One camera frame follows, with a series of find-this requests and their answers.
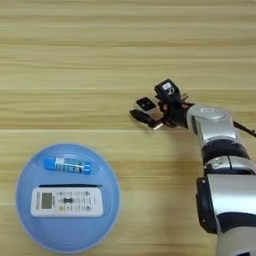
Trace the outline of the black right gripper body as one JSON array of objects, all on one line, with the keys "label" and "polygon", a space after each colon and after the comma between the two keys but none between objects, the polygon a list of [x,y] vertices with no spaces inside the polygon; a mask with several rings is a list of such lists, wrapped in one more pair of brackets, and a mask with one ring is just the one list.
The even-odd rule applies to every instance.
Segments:
[{"label": "black right gripper body", "polygon": [[160,111],[156,103],[156,108],[150,114],[150,116],[156,121],[156,125],[152,129],[157,129],[161,125],[169,128],[188,128],[187,112],[193,106],[193,103],[187,102],[187,98],[187,95],[180,94],[170,95],[169,102],[161,98],[164,103],[164,110]]}]

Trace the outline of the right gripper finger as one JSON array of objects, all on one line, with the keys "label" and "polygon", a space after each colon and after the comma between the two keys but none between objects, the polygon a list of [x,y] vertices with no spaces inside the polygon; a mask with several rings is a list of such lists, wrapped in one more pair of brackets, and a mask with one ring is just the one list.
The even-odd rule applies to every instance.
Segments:
[{"label": "right gripper finger", "polygon": [[154,128],[156,121],[147,113],[140,111],[138,109],[133,109],[130,111],[131,116],[137,121],[147,124],[150,128]]},{"label": "right gripper finger", "polygon": [[163,111],[164,103],[163,103],[162,99],[158,95],[155,95],[155,99],[156,99],[156,103],[157,103],[160,111]]}]

